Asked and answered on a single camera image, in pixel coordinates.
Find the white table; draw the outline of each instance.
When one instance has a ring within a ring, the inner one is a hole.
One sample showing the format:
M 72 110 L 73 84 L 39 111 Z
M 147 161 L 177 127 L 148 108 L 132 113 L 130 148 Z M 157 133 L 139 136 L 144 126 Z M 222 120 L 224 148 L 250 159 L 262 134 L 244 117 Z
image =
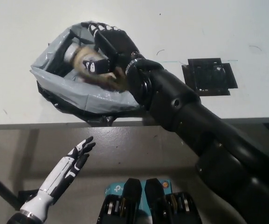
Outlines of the white table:
M 269 122 L 267 1 L 0 0 L 0 129 L 88 126 L 46 101 L 29 72 L 48 42 L 88 20 L 126 30 L 145 57 L 168 62 L 163 65 L 181 80 L 188 58 L 230 62 L 238 89 L 202 97 L 203 104 L 223 119 Z M 113 125 L 143 122 L 121 118 Z

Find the gray plastic bag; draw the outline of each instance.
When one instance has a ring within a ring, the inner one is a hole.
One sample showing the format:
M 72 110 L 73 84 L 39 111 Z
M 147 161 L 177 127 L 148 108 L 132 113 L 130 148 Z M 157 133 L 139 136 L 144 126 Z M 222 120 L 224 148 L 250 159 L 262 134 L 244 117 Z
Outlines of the gray plastic bag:
M 62 103 L 60 110 L 64 109 L 64 112 L 75 114 L 75 110 L 67 105 L 76 107 L 76 116 L 110 116 L 138 110 L 138 103 L 128 91 L 107 91 L 96 85 L 78 82 L 77 71 L 63 61 L 63 55 L 72 42 L 95 47 L 94 37 L 81 23 L 64 30 L 31 65 L 39 92 L 48 100 L 52 98 L 50 101 L 55 106 Z

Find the gray floor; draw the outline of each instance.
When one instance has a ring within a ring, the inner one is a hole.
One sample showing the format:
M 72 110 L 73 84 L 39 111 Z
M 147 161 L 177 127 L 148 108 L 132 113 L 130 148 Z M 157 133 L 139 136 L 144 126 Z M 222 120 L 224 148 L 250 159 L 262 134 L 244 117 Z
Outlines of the gray floor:
M 269 131 L 263 125 L 238 127 L 269 149 Z M 196 155 L 175 134 L 157 126 L 0 131 L 0 179 L 14 192 L 38 188 L 60 158 L 91 135 L 97 145 L 50 209 L 48 224 L 96 223 L 105 188 L 129 177 L 171 179 L 174 192 L 186 190 L 193 196 L 204 224 L 244 223 L 196 176 Z M 0 198 L 0 223 L 13 213 Z

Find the robotic arm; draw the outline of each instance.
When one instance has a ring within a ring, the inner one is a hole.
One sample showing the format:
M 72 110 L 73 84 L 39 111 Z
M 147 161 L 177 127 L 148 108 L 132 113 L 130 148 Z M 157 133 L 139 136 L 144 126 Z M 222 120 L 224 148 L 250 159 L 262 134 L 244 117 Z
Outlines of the robotic arm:
M 25 202 L 20 212 L 14 214 L 7 224 L 43 224 L 47 219 L 49 207 L 57 202 L 86 163 L 89 157 L 87 153 L 95 146 L 95 143 L 90 143 L 92 140 L 93 137 L 83 140 L 61 158 L 39 188 L 37 195 Z
M 269 223 L 269 156 L 263 149 L 205 108 L 162 65 L 145 59 L 124 31 L 104 23 L 85 26 L 108 57 L 108 71 L 120 67 L 135 100 L 199 156 L 196 169 L 203 182 L 247 223 Z

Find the teal box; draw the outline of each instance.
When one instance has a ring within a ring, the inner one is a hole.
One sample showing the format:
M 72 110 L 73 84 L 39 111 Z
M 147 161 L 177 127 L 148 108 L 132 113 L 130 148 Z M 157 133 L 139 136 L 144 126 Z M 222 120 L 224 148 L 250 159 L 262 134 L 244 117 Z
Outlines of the teal box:
M 171 187 L 171 182 L 170 180 L 159 180 L 160 183 L 162 184 L 164 193 L 170 194 L 172 193 L 172 187 Z M 147 203 L 147 199 L 145 197 L 145 181 L 140 182 L 142 185 L 142 196 L 140 198 L 140 205 L 139 205 L 139 214 L 143 214 L 143 216 L 151 216 L 151 212 Z M 123 192 L 123 187 L 124 187 L 125 182 L 117 182 L 117 183 L 112 183 L 109 185 L 106 190 L 105 190 L 105 196 L 107 195 L 122 195 Z

